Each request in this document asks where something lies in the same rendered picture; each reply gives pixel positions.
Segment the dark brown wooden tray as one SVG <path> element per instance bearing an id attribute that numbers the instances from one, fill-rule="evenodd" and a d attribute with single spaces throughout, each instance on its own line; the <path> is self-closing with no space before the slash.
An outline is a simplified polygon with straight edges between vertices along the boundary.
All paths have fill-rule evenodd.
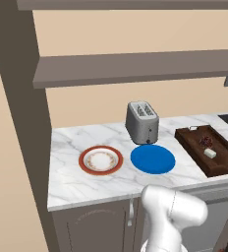
<path id="1" fill-rule="evenodd" d="M 200 139 L 203 136 L 212 139 L 211 148 L 200 145 Z M 207 177 L 228 174 L 228 141 L 210 125 L 198 126 L 195 130 L 191 128 L 177 129 L 175 138 Z M 205 149 L 215 151 L 216 157 L 207 157 L 203 153 Z"/>

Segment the dark red dessert item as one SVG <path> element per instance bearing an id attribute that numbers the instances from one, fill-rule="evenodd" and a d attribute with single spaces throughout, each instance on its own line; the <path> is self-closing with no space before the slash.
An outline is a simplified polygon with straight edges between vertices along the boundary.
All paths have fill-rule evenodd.
<path id="1" fill-rule="evenodd" d="M 208 136 L 203 136 L 200 140 L 199 140 L 199 144 L 202 147 L 207 147 L 207 148 L 211 148 L 212 147 L 212 139 Z"/>

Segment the cream block dessert item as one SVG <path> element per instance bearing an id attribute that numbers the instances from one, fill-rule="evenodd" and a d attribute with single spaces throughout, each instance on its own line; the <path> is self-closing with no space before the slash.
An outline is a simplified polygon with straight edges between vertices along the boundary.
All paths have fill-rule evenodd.
<path id="1" fill-rule="evenodd" d="M 205 149 L 203 152 L 207 157 L 209 158 L 215 158 L 216 157 L 216 152 L 213 151 L 212 149 Z"/>

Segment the silver two-slot toaster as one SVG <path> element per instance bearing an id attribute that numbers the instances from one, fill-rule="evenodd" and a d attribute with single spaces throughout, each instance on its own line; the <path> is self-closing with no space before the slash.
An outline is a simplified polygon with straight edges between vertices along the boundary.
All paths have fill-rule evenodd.
<path id="1" fill-rule="evenodd" d="M 137 145 L 154 144 L 158 140 L 159 116 L 146 101 L 128 103 L 125 126 Z"/>

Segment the red-rimmed white plate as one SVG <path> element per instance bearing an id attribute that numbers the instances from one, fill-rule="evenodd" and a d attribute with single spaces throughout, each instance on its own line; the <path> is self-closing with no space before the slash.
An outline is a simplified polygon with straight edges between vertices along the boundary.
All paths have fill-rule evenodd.
<path id="1" fill-rule="evenodd" d="M 80 168 L 91 175 L 109 175 L 123 164 L 122 154 L 110 146 L 93 146 L 79 156 Z"/>

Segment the blue plate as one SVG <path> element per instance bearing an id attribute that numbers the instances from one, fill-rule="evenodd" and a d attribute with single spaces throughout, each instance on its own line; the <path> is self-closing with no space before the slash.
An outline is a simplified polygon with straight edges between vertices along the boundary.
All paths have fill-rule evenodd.
<path id="1" fill-rule="evenodd" d="M 132 150 L 132 164 L 148 174 L 164 174 L 175 166 L 175 157 L 166 148 L 158 145 L 142 145 Z"/>

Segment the grey-brown tall cabinet panel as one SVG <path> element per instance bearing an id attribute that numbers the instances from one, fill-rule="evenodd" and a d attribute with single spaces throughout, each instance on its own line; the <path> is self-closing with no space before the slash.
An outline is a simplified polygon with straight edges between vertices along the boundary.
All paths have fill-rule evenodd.
<path id="1" fill-rule="evenodd" d="M 31 11 L 0 0 L 0 75 L 10 106 L 48 252 L 60 252 L 47 211 L 51 122 L 46 92 L 33 87 L 39 51 Z"/>

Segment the grey cupboard door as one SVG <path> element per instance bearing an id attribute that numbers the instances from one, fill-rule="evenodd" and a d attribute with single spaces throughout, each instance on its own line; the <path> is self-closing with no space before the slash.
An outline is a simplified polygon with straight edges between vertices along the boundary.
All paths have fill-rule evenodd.
<path id="1" fill-rule="evenodd" d="M 128 226 L 130 200 L 52 213 L 60 252 L 134 252 L 139 199 Z"/>

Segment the grey dishwasher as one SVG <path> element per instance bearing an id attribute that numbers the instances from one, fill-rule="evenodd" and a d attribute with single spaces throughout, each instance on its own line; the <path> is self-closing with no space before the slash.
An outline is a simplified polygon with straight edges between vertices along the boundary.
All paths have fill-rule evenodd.
<path id="1" fill-rule="evenodd" d="M 183 231 L 189 252 L 219 252 L 228 244 L 228 183 L 186 186 L 181 191 L 204 200 L 208 217 L 204 224 Z"/>

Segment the grey-brown wall shelf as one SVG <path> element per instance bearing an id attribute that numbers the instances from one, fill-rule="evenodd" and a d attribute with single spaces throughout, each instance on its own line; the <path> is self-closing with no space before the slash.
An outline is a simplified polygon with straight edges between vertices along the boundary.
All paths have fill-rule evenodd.
<path id="1" fill-rule="evenodd" d="M 37 89 L 224 77 L 228 50 L 198 50 L 42 57 Z"/>
<path id="2" fill-rule="evenodd" d="M 228 0 L 17 0 L 20 10 L 228 10 Z"/>

